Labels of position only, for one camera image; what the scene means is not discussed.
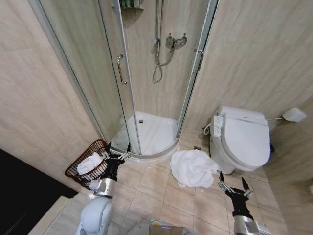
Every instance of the toilet seat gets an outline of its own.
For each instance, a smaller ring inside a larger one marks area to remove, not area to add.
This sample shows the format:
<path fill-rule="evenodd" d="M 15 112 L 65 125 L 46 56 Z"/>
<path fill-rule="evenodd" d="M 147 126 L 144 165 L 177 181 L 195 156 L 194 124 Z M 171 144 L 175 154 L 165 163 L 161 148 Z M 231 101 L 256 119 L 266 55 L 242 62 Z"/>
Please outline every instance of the toilet seat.
<path fill-rule="evenodd" d="M 226 117 L 221 141 L 232 162 L 244 167 L 258 168 L 269 159 L 268 126 Z"/>

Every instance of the towel on floor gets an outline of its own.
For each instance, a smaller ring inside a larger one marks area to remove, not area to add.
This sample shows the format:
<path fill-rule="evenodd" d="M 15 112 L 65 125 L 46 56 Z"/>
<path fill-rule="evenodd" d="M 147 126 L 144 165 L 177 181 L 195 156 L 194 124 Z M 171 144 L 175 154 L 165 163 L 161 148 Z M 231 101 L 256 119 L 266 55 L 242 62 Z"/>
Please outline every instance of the towel on floor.
<path fill-rule="evenodd" d="M 205 187 L 212 185 L 212 173 L 219 166 L 203 151 L 189 150 L 175 152 L 171 160 L 174 178 L 180 187 Z"/>
<path fill-rule="evenodd" d="M 94 152 L 93 155 L 84 159 L 77 166 L 77 172 L 80 175 L 86 174 L 89 171 L 95 169 L 101 162 L 103 158 L 97 152 Z"/>

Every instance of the beige wall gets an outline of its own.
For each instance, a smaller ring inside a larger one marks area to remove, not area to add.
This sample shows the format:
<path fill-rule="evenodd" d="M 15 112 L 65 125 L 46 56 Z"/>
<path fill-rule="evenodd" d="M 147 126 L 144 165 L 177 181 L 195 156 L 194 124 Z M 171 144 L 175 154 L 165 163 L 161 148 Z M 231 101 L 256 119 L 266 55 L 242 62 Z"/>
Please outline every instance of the beige wall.
<path fill-rule="evenodd" d="M 98 135 L 28 2 L 0 15 L 0 148 L 78 190 L 64 171 Z"/>
<path fill-rule="evenodd" d="M 300 107 L 308 116 L 282 122 L 271 134 L 275 151 L 264 167 L 290 234 L 313 234 L 313 97 Z"/>
<path fill-rule="evenodd" d="M 277 118 L 313 94 L 313 1 L 221 0 L 184 127 L 221 104 Z"/>
<path fill-rule="evenodd" d="M 163 66 L 163 79 L 153 82 L 155 53 L 152 39 L 156 37 L 156 1 L 144 0 L 144 10 L 124 10 L 123 22 L 127 36 L 136 110 L 178 119 L 187 89 L 194 49 L 201 32 L 208 0 L 165 0 L 160 59 L 164 63 L 169 49 L 165 39 L 172 33 L 187 44 L 175 50 L 169 65 Z M 156 79 L 160 78 L 159 69 Z"/>

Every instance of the laundry basket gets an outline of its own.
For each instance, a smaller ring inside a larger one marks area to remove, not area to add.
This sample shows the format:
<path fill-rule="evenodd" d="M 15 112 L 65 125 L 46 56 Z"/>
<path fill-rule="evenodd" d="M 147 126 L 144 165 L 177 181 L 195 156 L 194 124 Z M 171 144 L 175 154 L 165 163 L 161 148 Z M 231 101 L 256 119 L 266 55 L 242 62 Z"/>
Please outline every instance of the laundry basket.
<path fill-rule="evenodd" d="M 105 160 L 103 160 L 95 169 L 83 175 L 78 174 L 77 166 L 94 152 L 97 152 L 100 156 L 102 156 L 106 146 L 107 143 L 102 139 L 98 139 L 93 142 L 90 147 L 66 169 L 65 175 L 89 189 L 91 180 L 98 179 L 102 174 L 104 174 L 107 168 Z"/>

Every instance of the toilet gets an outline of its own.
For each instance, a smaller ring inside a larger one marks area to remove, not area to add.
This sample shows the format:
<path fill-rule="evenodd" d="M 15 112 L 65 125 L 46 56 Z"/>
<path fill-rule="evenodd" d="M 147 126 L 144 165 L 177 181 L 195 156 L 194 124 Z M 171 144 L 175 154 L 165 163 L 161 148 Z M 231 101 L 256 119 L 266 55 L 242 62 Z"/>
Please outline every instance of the toilet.
<path fill-rule="evenodd" d="M 211 120 L 210 153 L 224 174 L 263 166 L 270 155 L 269 127 L 264 115 L 220 106 Z"/>

